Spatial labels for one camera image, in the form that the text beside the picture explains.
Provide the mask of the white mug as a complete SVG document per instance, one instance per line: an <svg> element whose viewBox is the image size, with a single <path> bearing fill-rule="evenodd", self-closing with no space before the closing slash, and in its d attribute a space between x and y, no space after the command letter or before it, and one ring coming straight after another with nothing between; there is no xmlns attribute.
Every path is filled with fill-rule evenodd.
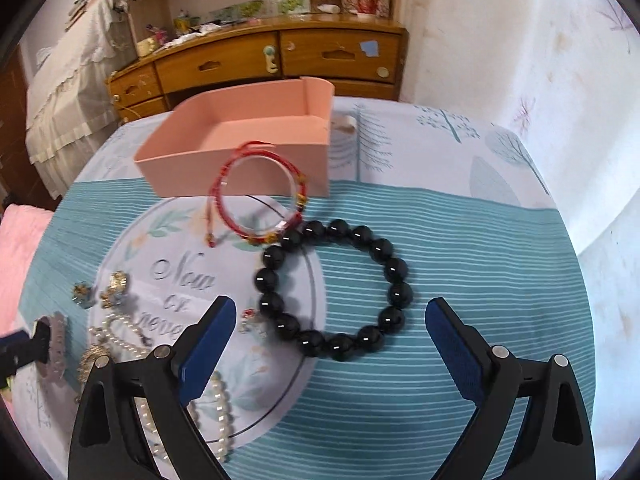
<svg viewBox="0 0 640 480"><path fill-rule="evenodd" d="M160 48L160 43L155 37L148 37L136 43L137 55L139 58L146 58Z"/></svg>

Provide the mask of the gold flower earrings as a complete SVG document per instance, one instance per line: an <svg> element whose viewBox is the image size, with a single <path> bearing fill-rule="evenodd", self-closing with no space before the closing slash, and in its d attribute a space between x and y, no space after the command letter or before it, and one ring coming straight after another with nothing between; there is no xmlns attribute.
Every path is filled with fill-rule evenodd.
<svg viewBox="0 0 640 480"><path fill-rule="evenodd" d="M120 307L128 294L128 274L118 270L108 278L106 289L99 294L99 300L103 309Z"/></svg>

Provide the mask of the blue flower brooch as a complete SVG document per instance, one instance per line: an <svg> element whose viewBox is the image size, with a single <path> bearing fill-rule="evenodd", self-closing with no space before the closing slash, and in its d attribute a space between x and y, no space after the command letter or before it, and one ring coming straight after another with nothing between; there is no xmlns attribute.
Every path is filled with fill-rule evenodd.
<svg viewBox="0 0 640 480"><path fill-rule="evenodd" d="M89 309L94 305L92 287L85 282L75 283L72 290L72 300L81 309Z"/></svg>

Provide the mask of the white lace cover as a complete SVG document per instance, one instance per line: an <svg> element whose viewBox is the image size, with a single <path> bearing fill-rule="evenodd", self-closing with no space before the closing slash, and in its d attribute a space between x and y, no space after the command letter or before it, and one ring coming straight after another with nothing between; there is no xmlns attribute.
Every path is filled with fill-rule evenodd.
<svg viewBox="0 0 640 480"><path fill-rule="evenodd" d="M117 129L106 81L137 59L122 0L92 0L27 90L26 148L52 198L62 197Z"/></svg>

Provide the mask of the white floral curtain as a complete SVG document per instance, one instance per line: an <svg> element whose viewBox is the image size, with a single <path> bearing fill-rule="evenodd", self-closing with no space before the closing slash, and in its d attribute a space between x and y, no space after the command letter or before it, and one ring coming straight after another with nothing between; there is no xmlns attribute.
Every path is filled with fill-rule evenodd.
<svg viewBox="0 0 640 480"><path fill-rule="evenodd" d="M639 444L639 0L394 0L401 99L517 133L567 227L596 341L592 434Z"/></svg>

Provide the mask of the pink paper tray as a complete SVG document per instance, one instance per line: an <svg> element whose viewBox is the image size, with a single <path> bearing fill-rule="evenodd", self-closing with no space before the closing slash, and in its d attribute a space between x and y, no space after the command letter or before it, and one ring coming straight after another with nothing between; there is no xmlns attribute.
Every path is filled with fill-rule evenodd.
<svg viewBox="0 0 640 480"><path fill-rule="evenodd" d="M329 195L334 84L321 78L242 84L182 102L134 155L160 197L205 196L237 148L262 141L307 179L311 197Z"/></svg>

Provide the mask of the wooden desk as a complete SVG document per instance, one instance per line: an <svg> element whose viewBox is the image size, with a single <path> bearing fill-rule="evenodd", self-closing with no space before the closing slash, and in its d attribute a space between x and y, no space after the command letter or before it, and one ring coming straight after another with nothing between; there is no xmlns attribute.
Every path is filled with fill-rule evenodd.
<svg viewBox="0 0 640 480"><path fill-rule="evenodd" d="M124 122L169 112L206 90L298 77L326 79L337 96L396 101L408 42L407 29L386 18L264 18L160 49L106 86Z"/></svg>

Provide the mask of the pink quilt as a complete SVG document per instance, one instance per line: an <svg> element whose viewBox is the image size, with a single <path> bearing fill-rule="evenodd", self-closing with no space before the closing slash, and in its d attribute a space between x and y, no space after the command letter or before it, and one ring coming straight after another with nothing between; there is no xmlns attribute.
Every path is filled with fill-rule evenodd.
<svg viewBox="0 0 640 480"><path fill-rule="evenodd" d="M32 258L53 212L27 205L10 205L0 229L0 330L13 328Z"/></svg>

